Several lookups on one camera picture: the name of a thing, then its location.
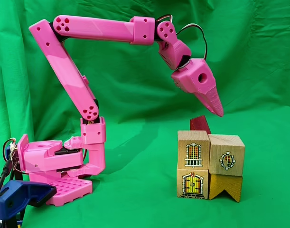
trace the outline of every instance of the wire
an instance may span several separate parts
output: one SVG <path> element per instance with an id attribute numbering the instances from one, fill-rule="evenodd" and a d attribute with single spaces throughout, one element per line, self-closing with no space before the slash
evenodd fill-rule
<path id="1" fill-rule="evenodd" d="M 0 178 L 0 190 L 1 190 L 1 187 L 2 187 L 6 177 L 9 175 L 10 170 L 12 170 L 12 168 L 10 167 L 11 165 L 12 165 L 12 161 L 7 160 L 6 165 L 3 167 L 3 171 L 1 174 L 1 178 Z"/>
<path id="2" fill-rule="evenodd" d="M 10 174 L 10 181 L 14 179 L 14 170 L 11 170 L 11 174 Z"/>
<path id="3" fill-rule="evenodd" d="M 2 148 L 2 154 L 3 154 L 3 159 L 4 161 L 8 161 L 8 159 L 6 158 L 6 146 L 7 146 L 7 143 L 12 141 L 12 143 L 15 143 L 15 139 L 14 138 L 9 138 L 8 140 L 6 140 L 3 144 L 3 148 Z"/>
<path id="4" fill-rule="evenodd" d="M 198 29 L 201 30 L 201 32 L 202 32 L 202 34 L 203 34 L 203 39 L 204 39 L 204 41 L 205 41 L 205 45 L 206 45 L 205 54 L 204 54 L 204 60 L 206 60 L 206 58 L 207 58 L 207 49 L 208 49 L 208 45 L 207 45 L 207 41 L 206 41 L 206 39 L 205 39 L 204 31 L 203 31 L 203 29 L 202 29 L 198 24 L 194 24 L 194 23 L 187 24 L 187 25 L 184 26 L 184 27 L 183 27 L 179 32 L 177 32 L 177 35 L 178 35 L 181 31 L 183 31 L 183 30 L 185 30 L 185 29 L 187 29 L 187 28 L 189 28 L 189 27 L 197 27 Z"/>
<path id="5" fill-rule="evenodd" d="M 15 143 L 15 140 L 16 140 L 15 138 L 9 138 L 9 139 L 6 140 L 6 141 L 4 142 L 4 144 L 3 144 L 3 149 L 2 149 L 3 152 L 2 152 L 2 155 L 3 155 L 3 159 L 4 159 L 5 162 L 8 161 L 8 159 L 6 158 L 6 146 L 7 146 L 7 144 L 8 144 L 9 141 L 12 141 L 12 143 Z M 21 171 L 21 170 L 18 170 L 18 169 L 16 169 L 16 168 L 15 168 L 15 170 L 16 170 L 17 172 L 22 173 L 22 174 L 29 175 L 28 173 L 23 172 L 23 171 Z"/>
<path id="6" fill-rule="evenodd" d="M 87 149 L 85 149 L 85 150 L 84 150 L 84 157 L 83 157 L 83 161 L 84 161 L 84 159 L 86 158 L 87 151 L 88 151 Z"/>
<path id="7" fill-rule="evenodd" d="M 155 21 L 161 21 L 165 18 L 170 18 L 170 22 L 172 22 L 173 16 L 171 14 L 166 14 L 164 16 L 161 16 L 160 18 L 157 18 Z"/>

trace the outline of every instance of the green cloth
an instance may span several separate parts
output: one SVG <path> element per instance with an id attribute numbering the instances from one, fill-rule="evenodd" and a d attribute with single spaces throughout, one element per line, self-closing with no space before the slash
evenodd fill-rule
<path id="1" fill-rule="evenodd" d="M 67 140 L 80 114 L 28 27 L 57 15 L 129 21 L 173 15 L 199 24 L 224 117 L 174 86 L 158 45 L 68 39 L 66 49 L 106 120 L 106 169 L 94 192 L 63 207 L 27 207 L 23 227 L 290 227 L 290 0 L 0 0 L 0 167 L 3 143 Z M 202 57 L 199 30 L 179 35 Z M 176 195 L 177 131 L 205 115 L 212 133 L 246 145 L 240 203 Z"/>

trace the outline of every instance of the screw hole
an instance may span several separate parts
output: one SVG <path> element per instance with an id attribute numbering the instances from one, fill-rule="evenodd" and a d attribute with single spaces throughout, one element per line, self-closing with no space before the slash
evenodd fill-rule
<path id="1" fill-rule="evenodd" d="M 11 208 L 11 207 L 13 207 L 13 202 L 12 201 L 10 201 L 9 204 L 8 204 L 8 208 Z"/>
<path id="2" fill-rule="evenodd" d="M 204 82 L 206 82 L 206 81 L 207 81 L 207 75 L 206 75 L 206 74 L 200 74 L 200 75 L 198 76 L 198 81 L 199 81 L 199 83 L 204 83 Z"/>

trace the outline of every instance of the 3d printed robot arm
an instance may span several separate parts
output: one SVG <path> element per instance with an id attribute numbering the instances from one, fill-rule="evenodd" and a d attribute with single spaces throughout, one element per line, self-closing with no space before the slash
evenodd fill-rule
<path id="1" fill-rule="evenodd" d="M 223 116 L 215 78 L 205 59 L 191 58 L 191 50 L 177 38 L 172 17 L 170 21 L 161 21 L 164 18 L 134 17 L 122 22 L 58 16 L 51 23 L 41 20 L 29 27 L 82 116 L 81 136 L 73 136 L 65 143 L 59 140 L 29 142 L 25 134 L 15 146 L 20 169 L 29 174 L 30 181 L 56 186 L 57 194 L 47 204 L 60 206 L 92 192 L 92 182 L 79 178 L 97 175 L 105 169 L 105 121 L 99 115 L 97 99 L 86 77 L 64 47 L 67 38 L 121 41 L 132 45 L 152 45 L 156 41 L 160 56 L 174 70 L 175 84 L 184 92 L 194 94 L 212 113 Z M 89 162 L 84 164 L 86 151 Z"/>
<path id="2" fill-rule="evenodd" d="M 177 39 L 171 21 L 160 22 L 149 17 L 133 17 L 130 22 L 123 22 L 60 15 L 53 23 L 42 20 L 30 26 L 29 30 L 85 120 L 93 121 L 98 118 L 99 110 L 86 77 L 80 74 L 64 48 L 63 41 L 68 37 L 121 41 L 135 45 L 153 45 L 154 41 L 158 42 L 159 54 L 170 69 L 177 69 L 172 76 L 177 86 L 184 92 L 195 94 L 212 113 L 223 115 L 215 79 L 209 67 L 205 66 L 206 71 L 199 72 L 199 75 L 188 76 L 194 70 L 190 70 L 191 67 L 203 70 L 204 67 L 200 65 L 205 65 L 206 62 L 202 59 L 197 59 L 196 62 L 195 59 L 190 59 L 191 50 Z"/>

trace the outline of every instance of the toy block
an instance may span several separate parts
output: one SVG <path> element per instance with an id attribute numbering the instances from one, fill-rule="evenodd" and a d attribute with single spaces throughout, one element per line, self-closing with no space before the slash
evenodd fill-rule
<path id="1" fill-rule="evenodd" d="M 239 136 L 209 134 L 209 172 L 230 176 L 242 176 L 245 145 Z"/>
<path id="2" fill-rule="evenodd" d="M 208 170 L 209 146 L 206 131 L 178 131 L 178 168 Z"/>
<path id="3" fill-rule="evenodd" d="M 206 131 L 207 134 L 211 134 L 206 117 L 201 115 L 199 117 L 190 120 L 190 130 L 192 131 Z"/>
<path id="4" fill-rule="evenodd" d="M 211 174 L 209 179 L 210 200 L 226 191 L 236 202 L 240 202 L 243 177 Z"/>
<path id="5" fill-rule="evenodd" d="M 177 195 L 180 198 L 208 198 L 208 170 L 177 169 Z"/>

